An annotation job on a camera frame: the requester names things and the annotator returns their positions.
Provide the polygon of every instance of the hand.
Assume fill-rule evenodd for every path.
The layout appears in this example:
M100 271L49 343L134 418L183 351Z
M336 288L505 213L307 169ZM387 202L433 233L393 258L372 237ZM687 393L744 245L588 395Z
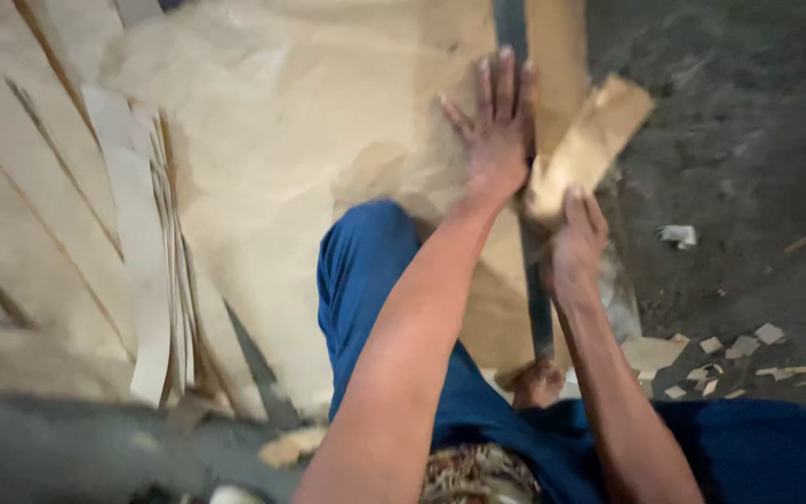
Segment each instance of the hand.
M464 114L444 95L441 104L465 143L467 189L504 203L528 177L526 149L533 139L534 70L530 62L524 64L516 96L512 49L505 47L500 51L496 86L491 84L490 66L488 58L478 64L476 118Z
M546 283L553 300L594 292L599 257L608 243L608 222L592 194L565 191L564 226L553 236L553 265Z

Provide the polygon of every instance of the blue pants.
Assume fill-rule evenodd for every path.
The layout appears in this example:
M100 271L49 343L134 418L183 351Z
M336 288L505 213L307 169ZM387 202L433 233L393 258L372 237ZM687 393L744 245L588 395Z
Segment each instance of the blue pants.
M319 325L334 370L331 418L378 312L419 246L412 219L391 201L351 208L322 240ZM655 409L682 446L709 503L806 503L806 407L738 399L656 403ZM544 502L606 501L582 403L516 412L457 343L432 447L487 441L524 458L543 487Z

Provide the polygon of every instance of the brown paper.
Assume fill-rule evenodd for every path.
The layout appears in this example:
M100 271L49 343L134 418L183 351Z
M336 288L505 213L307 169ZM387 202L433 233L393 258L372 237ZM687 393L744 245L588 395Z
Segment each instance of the brown paper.
M550 221L561 210L569 186L595 190L654 107L643 88L617 75L591 90L552 155L537 155L525 196L528 215Z

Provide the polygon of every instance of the patterned cloth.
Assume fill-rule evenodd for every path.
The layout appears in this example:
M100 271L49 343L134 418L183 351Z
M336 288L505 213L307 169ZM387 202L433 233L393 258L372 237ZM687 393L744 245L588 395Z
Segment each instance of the patterned cloth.
M497 445L459 445L428 457L420 504L531 504L540 486L528 465Z

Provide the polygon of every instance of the finger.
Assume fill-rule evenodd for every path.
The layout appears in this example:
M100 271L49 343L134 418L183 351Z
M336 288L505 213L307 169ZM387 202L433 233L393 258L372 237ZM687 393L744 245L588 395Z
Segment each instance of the finger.
M534 96L536 86L536 67L528 60L521 67L521 86L518 92L518 103L515 105L515 120L521 123L524 132L524 144L528 155L534 154Z
M477 125L487 127L493 121L493 85L490 82L490 60L477 64Z
M571 186L565 190L564 211L569 226L590 226L587 205L583 202L583 189Z
M592 194L588 194L584 198L584 204L587 205L587 214L589 216L589 225L593 228L593 233L597 238L608 237L608 221L602 214L602 209L599 208L599 201Z
M500 51L500 75L496 86L496 118L512 119L515 100L515 51L510 46Z
M534 122L534 94L536 86L536 68L534 62L528 60L521 67L521 86L518 91L518 106L515 117L522 118L525 124Z
M449 98L447 95L440 95L441 105L443 107L443 115L447 117L453 128L462 135L464 139L471 139L475 131L475 123L467 116L462 110Z

